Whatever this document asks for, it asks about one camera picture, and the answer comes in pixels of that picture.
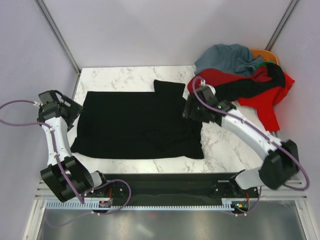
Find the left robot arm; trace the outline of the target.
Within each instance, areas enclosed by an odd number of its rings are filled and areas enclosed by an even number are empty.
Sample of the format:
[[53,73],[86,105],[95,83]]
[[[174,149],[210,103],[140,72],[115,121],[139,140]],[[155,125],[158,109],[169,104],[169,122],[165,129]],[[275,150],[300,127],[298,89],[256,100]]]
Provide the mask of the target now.
[[62,203],[78,198],[84,204],[88,190],[99,197],[106,196],[110,185],[102,173],[89,172],[71,152],[68,131],[74,127],[83,107],[58,90],[45,91],[38,97],[37,122],[45,133],[48,147],[47,167],[40,171],[44,183]]

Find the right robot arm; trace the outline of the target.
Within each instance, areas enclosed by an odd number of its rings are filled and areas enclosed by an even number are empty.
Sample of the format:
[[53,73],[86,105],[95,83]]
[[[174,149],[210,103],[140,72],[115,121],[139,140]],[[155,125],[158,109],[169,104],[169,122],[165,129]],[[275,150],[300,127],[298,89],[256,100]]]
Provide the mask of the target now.
[[262,132],[237,107],[218,101],[213,87],[204,85],[187,97],[182,116],[203,123],[215,123],[246,143],[263,161],[260,167],[243,170],[233,177],[229,191],[235,197],[247,189],[266,186],[277,190],[299,172],[298,147],[291,141]]

